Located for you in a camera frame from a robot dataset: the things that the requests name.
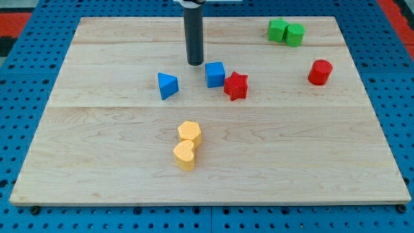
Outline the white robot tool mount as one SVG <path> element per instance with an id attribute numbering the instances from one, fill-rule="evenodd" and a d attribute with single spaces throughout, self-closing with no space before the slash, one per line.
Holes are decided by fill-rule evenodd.
<path id="1" fill-rule="evenodd" d="M 173 3 L 178 4 L 184 8 L 198 8 L 202 5 L 241 4 L 242 0 L 173 0 Z"/>

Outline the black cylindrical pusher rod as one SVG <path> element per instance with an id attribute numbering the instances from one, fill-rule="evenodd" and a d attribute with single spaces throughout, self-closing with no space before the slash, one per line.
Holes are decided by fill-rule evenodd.
<path id="1" fill-rule="evenodd" d="M 192 66 L 201 65 L 204 61 L 202 6 L 184 8 L 183 18 L 187 62 Z"/>

